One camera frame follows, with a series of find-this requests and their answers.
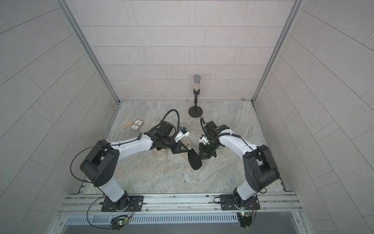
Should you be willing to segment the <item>cream canvas sneaker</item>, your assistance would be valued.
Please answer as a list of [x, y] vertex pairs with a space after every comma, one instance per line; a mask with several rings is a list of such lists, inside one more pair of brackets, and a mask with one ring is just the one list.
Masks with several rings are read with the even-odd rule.
[[196, 173], [202, 172], [204, 169], [204, 164], [199, 159], [199, 155], [195, 150], [195, 145], [185, 138], [181, 139], [180, 142], [183, 143], [188, 149], [188, 152], [182, 153], [182, 156], [188, 161], [190, 168]]
[[167, 149], [164, 149], [164, 148], [155, 148], [153, 150], [154, 152], [154, 157], [157, 161], [162, 161], [162, 160], [165, 160], [167, 157], [168, 157], [168, 151]]

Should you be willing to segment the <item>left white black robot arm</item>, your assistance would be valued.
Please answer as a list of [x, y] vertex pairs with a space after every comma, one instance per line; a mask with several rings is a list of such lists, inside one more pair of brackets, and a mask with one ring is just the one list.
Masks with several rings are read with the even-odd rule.
[[82, 161], [80, 170], [89, 182], [104, 193], [108, 204], [114, 206], [116, 211], [124, 211], [129, 207], [130, 200], [127, 192], [114, 178], [117, 163], [131, 155], [153, 149], [170, 149], [173, 154], [187, 153], [189, 149], [181, 139], [187, 137], [189, 131], [185, 127], [180, 127], [171, 136], [170, 133], [174, 128], [171, 123], [163, 121], [158, 128], [129, 140], [98, 141], [95, 146], [90, 147], [91, 151]]

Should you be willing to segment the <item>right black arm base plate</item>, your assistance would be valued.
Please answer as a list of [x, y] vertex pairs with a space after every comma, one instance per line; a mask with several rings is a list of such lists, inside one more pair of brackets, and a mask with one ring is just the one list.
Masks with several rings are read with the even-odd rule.
[[258, 197], [256, 195], [251, 196], [247, 200], [242, 200], [239, 195], [234, 194], [219, 195], [218, 198], [223, 211], [256, 211], [261, 208]]

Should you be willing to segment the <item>black insole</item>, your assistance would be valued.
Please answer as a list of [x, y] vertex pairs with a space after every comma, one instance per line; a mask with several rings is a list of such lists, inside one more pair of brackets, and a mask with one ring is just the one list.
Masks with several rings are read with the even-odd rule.
[[197, 171], [202, 167], [202, 161], [199, 158], [199, 155], [194, 149], [189, 149], [188, 152], [188, 161], [193, 170]]

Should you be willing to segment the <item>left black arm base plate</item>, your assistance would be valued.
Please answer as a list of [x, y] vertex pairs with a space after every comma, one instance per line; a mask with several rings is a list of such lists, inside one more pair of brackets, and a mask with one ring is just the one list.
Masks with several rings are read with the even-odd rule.
[[107, 196], [102, 205], [101, 212], [140, 212], [142, 209], [144, 196], [124, 196], [117, 202], [111, 201]]

